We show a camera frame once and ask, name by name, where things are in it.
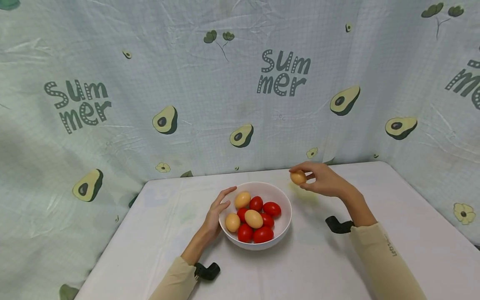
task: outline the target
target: yellow flower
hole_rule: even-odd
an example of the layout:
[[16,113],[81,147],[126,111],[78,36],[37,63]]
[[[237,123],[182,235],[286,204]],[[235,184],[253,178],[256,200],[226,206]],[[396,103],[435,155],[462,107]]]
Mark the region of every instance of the yellow flower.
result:
[[170,166],[165,164],[165,163],[159,163],[155,169],[157,169],[158,172],[160,173],[168,173],[170,172]]
[[473,212],[473,207],[467,204],[455,203],[453,205],[453,213],[458,221],[462,222],[463,225],[468,225],[473,222],[476,214]]
[[307,157],[308,158],[313,158],[315,155],[318,153],[318,148],[312,148],[307,151]]

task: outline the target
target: curtain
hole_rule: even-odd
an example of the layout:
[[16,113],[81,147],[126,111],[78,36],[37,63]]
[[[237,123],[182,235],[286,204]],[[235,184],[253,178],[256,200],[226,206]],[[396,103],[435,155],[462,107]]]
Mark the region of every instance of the curtain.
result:
[[73,297],[148,180],[304,160],[386,162],[480,245],[479,7],[0,0],[0,298]]

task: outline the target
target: cherry tomato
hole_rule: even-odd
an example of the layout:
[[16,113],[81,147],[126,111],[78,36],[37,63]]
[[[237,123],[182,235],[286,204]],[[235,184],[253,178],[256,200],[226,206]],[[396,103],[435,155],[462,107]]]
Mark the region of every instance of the cherry tomato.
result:
[[253,242],[255,244],[265,243],[271,239],[273,239],[273,230],[270,227],[263,226],[253,233]]
[[272,217],[276,217],[282,214],[282,209],[275,202],[267,202],[264,204],[264,212]]
[[245,213],[248,209],[242,207],[237,211],[237,215],[240,217],[240,222],[245,223]]
[[259,196],[255,196],[250,200],[250,209],[256,210],[257,212],[261,212],[263,206],[264,206],[264,201]]
[[237,231],[239,241],[249,243],[253,237],[253,229],[248,224],[242,224]]
[[273,221],[273,218],[266,213],[261,213],[262,219],[264,220],[264,226],[272,228],[275,225],[275,222]]

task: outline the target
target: black clamp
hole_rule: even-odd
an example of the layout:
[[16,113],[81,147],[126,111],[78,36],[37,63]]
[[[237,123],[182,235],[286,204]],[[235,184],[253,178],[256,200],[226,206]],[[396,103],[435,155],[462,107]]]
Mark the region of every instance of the black clamp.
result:
[[220,267],[216,263],[212,263],[208,268],[205,268],[203,264],[195,264],[195,278],[201,278],[204,280],[212,281],[220,273]]
[[333,233],[344,234],[349,233],[352,226],[355,226],[352,221],[347,221],[344,223],[340,223],[335,216],[329,216],[325,219],[325,223],[327,223],[328,227]]

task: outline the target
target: brown egg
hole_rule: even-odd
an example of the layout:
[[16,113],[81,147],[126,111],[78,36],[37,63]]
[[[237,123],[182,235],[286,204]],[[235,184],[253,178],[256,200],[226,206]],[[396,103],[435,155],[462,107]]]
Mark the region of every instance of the brown egg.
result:
[[249,209],[245,212],[245,222],[253,229],[258,229],[264,225],[264,219],[259,212]]
[[297,171],[295,173],[290,173],[290,179],[292,179],[293,183],[296,185],[301,185],[302,183],[307,182],[307,176],[303,171]]
[[240,217],[234,213],[228,214],[225,219],[225,226],[230,232],[237,232],[240,227]]
[[242,207],[246,207],[248,203],[250,203],[250,193],[249,192],[241,192],[235,197],[235,208],[240,209]]

